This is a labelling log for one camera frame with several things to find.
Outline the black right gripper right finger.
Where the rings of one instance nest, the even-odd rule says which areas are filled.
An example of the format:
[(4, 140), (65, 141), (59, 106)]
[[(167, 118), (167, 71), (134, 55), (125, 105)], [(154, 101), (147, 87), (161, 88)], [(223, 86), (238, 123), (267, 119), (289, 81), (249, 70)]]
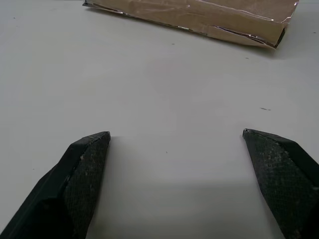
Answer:
[(319, 164), (295, 141), (244, 129), (260, 191), (285, 239), (319, 239)]

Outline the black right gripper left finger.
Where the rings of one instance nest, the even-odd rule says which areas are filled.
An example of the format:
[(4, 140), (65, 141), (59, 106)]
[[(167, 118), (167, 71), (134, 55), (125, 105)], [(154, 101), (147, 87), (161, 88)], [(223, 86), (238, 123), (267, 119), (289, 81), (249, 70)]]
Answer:
[(85, 239), (99, 199), (108, 131), (69, 145), (34, 186), (0, 239)]

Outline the taped cardboard box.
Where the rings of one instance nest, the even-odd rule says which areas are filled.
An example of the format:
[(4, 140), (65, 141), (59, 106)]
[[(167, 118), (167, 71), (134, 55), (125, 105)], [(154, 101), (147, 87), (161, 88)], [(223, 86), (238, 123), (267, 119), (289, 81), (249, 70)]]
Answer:
[(201, 35), (276, 49), (299, 0), (83, 0), (103, 9)]

